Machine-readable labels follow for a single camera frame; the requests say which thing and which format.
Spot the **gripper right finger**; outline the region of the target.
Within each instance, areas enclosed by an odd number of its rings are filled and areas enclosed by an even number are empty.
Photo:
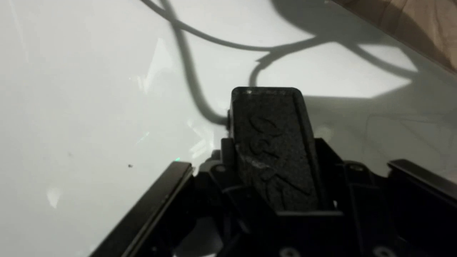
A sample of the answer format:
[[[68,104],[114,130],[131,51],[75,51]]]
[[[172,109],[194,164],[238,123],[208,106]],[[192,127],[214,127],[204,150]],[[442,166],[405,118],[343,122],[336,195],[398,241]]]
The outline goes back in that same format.
[[[406,159],[382,177],[316,146],[333,209],[302,218],[302,257],[457,257],[457,184]]]

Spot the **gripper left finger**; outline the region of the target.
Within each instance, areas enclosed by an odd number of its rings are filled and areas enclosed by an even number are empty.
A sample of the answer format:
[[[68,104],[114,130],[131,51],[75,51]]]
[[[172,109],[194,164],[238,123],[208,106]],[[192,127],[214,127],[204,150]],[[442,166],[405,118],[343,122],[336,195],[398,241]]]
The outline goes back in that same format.
[[[301,92],[237,87],[219,158],[173,161],[89,257],[174,257],[201,218],[215,257],[301,256],[279,212],[327,209],[327,192]]]

